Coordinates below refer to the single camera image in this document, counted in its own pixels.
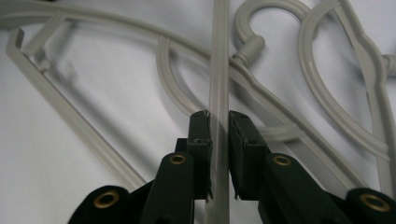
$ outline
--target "clamp jaw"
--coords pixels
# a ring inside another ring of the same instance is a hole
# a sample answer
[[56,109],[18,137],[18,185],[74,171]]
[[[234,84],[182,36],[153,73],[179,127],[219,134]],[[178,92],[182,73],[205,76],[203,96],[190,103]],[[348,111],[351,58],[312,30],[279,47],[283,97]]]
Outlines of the clamp jaw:
[[[177,139],[155,179],[129,193],[105,186],[93,191],[69,224],[193,223],[194,200],[210,190],[210,115],[191,115],[188,138]],[[258,201],[262,223],[396,223],[396,202],[372,189],[352,189],[342,200],[324,191],[293,157],[272,153],[251,119],[229,114],[229,155],[235,198]]]

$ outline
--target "gold grommet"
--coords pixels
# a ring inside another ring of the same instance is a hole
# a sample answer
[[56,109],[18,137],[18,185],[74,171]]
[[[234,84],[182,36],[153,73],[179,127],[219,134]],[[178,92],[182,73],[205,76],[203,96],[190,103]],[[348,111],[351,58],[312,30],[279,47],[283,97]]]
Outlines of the gold grommet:
[[179,165],[183,162],[185,162],[187,159],[183,155],[173,155],[171,158],[169,158],[169,161],[174,164],[174,165]]
[[383,199],[373,195],[373,194],[362,194],[360,196],[361,201],[367,205],[369,208],[378,212],[388,212],[390,211],[390,205]]
[[291,160],[285,156],[275,156],[273,157],[273,161],[278,165],[291,165]]
[[115,190],[109,190],[95,198],[93,205],[97,208],[108,208],[114,205],[120,198],[120,195]]

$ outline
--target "white surface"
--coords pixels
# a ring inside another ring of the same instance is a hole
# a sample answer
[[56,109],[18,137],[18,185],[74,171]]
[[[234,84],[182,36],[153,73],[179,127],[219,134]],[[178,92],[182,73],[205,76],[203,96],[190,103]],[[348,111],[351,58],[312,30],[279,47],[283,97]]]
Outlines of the white surface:
[[[207,49],[211,46],[212,1],[58,2],[146,21]],[[303,2],[312,7],[319,0]],[[240,4],[231,1],[230,15]],[[353,0],[351,4],[380,51],[396,54],[396,2]],[[253,16],[251,26],[266,40],[262,56],[251,66],[256,78],[309,119],[377,189],[374,157],[338,132],[304,83],[296,53],[299,22],[289,13],[266,9]],[[39,27],[23,27],[24,43]],[[118,183],[10,61],[5,53],[7,37],[6,31],[0,31],[1,222],[66,223],[88,193]],[[48,58],[59,70],[57,77],[51,78],[53,82],[146,180],[155,176],[161,158],[174,150],[178,137],[187,137],[188,130],[188,118],[173,105],[158,79],[156,41],[113,27],[68,22],[46,46]],[[231,35],[230,53],[238,44]],[[370,130],[356,56],[336,21],[322,23],[314,50],[318,69],[335,99]],[[208,63],[175,53],[172,65],[183,88],[207,107]],[[388,92],[396,111],[396,79],[392,77]],[[262,123],[260,108],[238,89],[233,88],[230,100],[232,110]],[[342,190],[332,191],[343,194]],[[234,199],[231,203],[232,223],[260,223],[257,203]],[[200,204],[196,223],[203,222],[203,212]]]

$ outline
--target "white background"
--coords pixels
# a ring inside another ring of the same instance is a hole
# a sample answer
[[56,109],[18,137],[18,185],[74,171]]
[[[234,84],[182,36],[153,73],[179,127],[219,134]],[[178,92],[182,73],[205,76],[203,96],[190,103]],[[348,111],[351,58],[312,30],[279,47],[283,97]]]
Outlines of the white background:
[[[304,0],[313,7],[319,0]],[[60,0],[139,19],[210,49],[212,1]],[[231,1],[231,18],[242,1]],[[383,54],[396,54],[396,2],[352,0],[366,34]],[[297,58],[300,23],[288,12],[265,9],[251,27],[266,40],[251,66],[260,83],[308,119],[339,153],[378,189],[375,159],[339,132],[310,93]],[[25,43],[40,25],[23,27]],[[230,55],[239,46],[230,29]],[[86,195],[116,179],[80,142],[59,115],[27,81],[5,52],[8,31],[0,30],[0,219],[1,223],[66,223]],[[157,39],[85,22],[66,22],[46,45],[57,72],[49,74],[89,122],[147,180],[161,158],[187,137],[189,120],[164,92],[155,62]],[[334,98],[363,127],[370,115],[357,59],[337,21],[324,21],[314,42],[318,69]],[[172,66],[180,85],[202,106],[208,104],[208,63],[174,52]],[[396,79],[388,80],[396,111]],[[230,108],[262,126],[260,107],[232,87]],[[274,146],[273,151],[284,151]],[[344,189],[329,189],[343,196]],[[257,203],[235,201],[232,223],[260,223]],[[198,203],[196,223],[203,223]]]

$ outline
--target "brass rivet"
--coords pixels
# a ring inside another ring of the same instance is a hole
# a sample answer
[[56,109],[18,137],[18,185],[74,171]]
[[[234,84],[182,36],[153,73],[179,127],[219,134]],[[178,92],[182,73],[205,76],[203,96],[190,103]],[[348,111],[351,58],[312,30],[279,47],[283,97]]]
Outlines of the brass rivet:
[[95,198],[93,205],[97,208],[108,208],[114,205],[120,198],[120,195],[115,190],[109,190]]
[[179,165],[185,162],[186,160],[187,159],[182,155],[173,155],[171,158],[169,158],[169,161],[174,165]]
[[291,165],[291,160],[285,156],[275,156],[273,157],[273,161],[278,165]]
[[390,211],[390,205],[387,202],[385,202],[383,199],[373,194],[362,194],[361,201],[375,211],[378,212]]

